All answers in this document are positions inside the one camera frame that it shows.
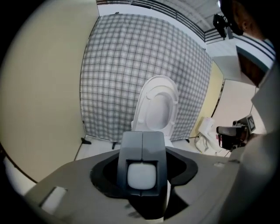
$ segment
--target toilet seat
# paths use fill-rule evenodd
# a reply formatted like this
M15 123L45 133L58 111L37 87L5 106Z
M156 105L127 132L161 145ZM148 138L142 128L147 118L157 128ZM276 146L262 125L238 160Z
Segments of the toilet seat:
M131 122L132 131L160 131L170 139L178 114L179 94L167 76L155 76L143 86Z

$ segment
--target metal railing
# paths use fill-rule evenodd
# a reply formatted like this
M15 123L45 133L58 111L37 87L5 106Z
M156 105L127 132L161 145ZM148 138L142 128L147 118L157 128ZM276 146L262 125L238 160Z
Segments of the metal railing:
M198 35L204 42L205 42L205 32L193 21L188 19L182 13L178 12L177 10L167 6L163 3L154 1L154 0L97 0L97 5L103 4L129 4L139 7L144 7L152 10L156 10L161 12L167 16L172 17L173 19L181 22L190 30L192 30L196 35Z
M216 28L207 30L205 32L205 43L206 44L211 44L211 43L215 43L215 42L222 41L222 40L224 40L224 38L221 37L221 35L219 34L219 32Z

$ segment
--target checkered curtain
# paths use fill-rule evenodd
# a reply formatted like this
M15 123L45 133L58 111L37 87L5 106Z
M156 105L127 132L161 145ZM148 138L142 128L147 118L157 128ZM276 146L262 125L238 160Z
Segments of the checkered curtain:
M177 85L178 116L171 140L188 139L207 91L211 58L168 22L136 14L101 16L81 69L81 110L87 135L120 142L131 130L145 82L165 75Z

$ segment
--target white floor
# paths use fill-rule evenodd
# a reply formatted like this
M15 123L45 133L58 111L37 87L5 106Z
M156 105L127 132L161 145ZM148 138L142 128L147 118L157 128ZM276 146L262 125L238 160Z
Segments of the white floor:
M36 185L35 182L30 180L28 177L23 175L22 172L15 168L7 157L3 162L5 164L6 174L10 180L10 183L18 194L24 196L33 186Z
M91 145L82 144L76 156L76 160L85 159L101 153L112 151L113 142L86 136L86 140L91 142ZM200 153L194 145L189 144L186 140L173 141L173 146L178 149ZM114 150L120 149L121 145L116 144Z
M195 138L190 138L189 139L189 144L191 145L191 146L193 146L194 148L195 148L195 150L197 150L196 149L196 145L195 145ZM214 150L214 149L212 149L212 148L209 148L209 149L207 149L203 154L205 154L205 155L210 155L210 156L221 156L221 157L230 157L230 155L231 155L231 152L230 151L228 151L228 150L222 150L220 153L216 153L216 151Z

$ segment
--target beige wall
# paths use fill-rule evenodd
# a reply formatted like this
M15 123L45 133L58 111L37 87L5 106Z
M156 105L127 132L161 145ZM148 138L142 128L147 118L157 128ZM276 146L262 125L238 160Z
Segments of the beige wall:
M197 117L196 123L192 129L190 137L195 137L199 134L198 128L203 120L203 117L211 117L212 113L216 107L221 87L223 84L224 75L221 70L217 66L217 64L212 62L212 70L209 80L208 89L206 92L206 96L201 107L200 113Z
M73 161L84 137L81 63L99 17L95 0L45 3L10 47L0 80L0 141L40 181Z
M226 80L217 109L213 115L217 126L232 126L232 122L246 117L252 109L251 99L256 87L247 83Z

